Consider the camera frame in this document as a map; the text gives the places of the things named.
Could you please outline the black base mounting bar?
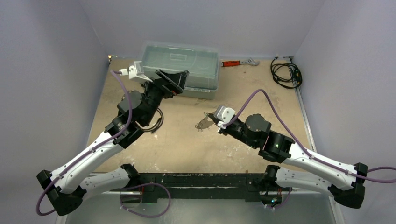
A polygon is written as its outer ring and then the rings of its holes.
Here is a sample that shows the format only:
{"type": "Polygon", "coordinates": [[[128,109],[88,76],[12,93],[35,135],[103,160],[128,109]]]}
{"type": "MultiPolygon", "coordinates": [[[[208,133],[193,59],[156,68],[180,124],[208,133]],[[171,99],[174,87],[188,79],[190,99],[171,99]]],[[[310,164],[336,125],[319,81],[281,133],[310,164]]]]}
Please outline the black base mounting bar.
{"type": "Polygon", "coordinates": [[[121,191],[140,191],[144,203],[158,199],[227,199],[260,202],[266,193],[288,193],[263,173],[141,173],[121,191]]]}

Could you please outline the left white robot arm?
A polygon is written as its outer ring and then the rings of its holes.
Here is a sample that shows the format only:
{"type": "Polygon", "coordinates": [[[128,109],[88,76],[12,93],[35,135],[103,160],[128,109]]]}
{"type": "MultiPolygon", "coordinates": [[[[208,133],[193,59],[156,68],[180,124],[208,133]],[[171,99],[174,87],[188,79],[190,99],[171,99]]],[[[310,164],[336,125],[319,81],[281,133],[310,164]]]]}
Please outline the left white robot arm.
{"type": "Polygon", "coordinates": [[[96,176],[91,176],[91,173],[109,158],[128,148],[144,133],[158,129],[164,121],[159,108],[162,100],[183,93],[189,76],[187,70],[177,73],[157,70],[156,74],[157,79],[132,75],[132,78],[142,81],[144,92],[128,91],[123,85],[124,96],[117,105],[117,116],[97,139],[63,166],[37,174],[43,188],[40,202],[47,197],[53,211],[65,216],[97,194],[113,189],[133,191],[144,187],[140,183],[139,173],[131,164],[96,176]]]}

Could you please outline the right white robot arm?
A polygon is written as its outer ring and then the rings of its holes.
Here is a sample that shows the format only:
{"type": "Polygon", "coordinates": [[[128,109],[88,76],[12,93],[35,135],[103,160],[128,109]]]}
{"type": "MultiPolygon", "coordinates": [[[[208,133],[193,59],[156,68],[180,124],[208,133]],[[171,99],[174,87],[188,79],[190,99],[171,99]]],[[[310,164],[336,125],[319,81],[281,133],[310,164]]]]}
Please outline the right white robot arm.
{"type": "Polygon", "coordinates": [[[265,191],[300,188],[326,194],[349,208],[362,206],[363,178],[368,172],[365,164],[337,162],[300,147],[292,138],[272,131],[271,123],[260,114],[250,115],[244,122],[236,119],[227,127],[221,127],[224,122],[214,113],[206,117],[218,126],[218,133],[258,149],[259,156],[272,162],[257,181],[265,191]]]}

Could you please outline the grey plastic toolbox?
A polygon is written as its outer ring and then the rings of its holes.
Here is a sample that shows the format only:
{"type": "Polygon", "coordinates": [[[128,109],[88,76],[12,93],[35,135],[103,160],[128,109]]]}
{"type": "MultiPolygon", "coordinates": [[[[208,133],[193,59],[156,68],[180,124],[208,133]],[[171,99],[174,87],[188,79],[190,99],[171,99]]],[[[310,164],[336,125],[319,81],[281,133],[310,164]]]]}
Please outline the grey plastic toolbox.
{"type": "Polygon", "coordinates": [[[219,88],[220,60],[216,48],[147,42],[141,57],[144,74],[158,78],[158,69],[166,73],[189,71],[181,96],[213,100],[219,88]]]}

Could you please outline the orange handled adjustable wrench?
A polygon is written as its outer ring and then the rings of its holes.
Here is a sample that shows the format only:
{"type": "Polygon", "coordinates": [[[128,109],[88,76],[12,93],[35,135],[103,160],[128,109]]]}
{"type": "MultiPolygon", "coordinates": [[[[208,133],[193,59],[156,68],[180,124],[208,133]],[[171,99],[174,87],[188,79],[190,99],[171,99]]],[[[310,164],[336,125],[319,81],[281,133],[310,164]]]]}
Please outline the orange handled adjustable wrench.
{"type": "Polygon", "coordinates": [[[246,60],[233,60],[233,61],[223,61],[221,62],[222,67],[233,67],[233,66],[239,66],[239,65],[252,65],[252,66],[257,66],[259,65],[259,61],[255,61],[252,58],[246,59],[246,60]]]}

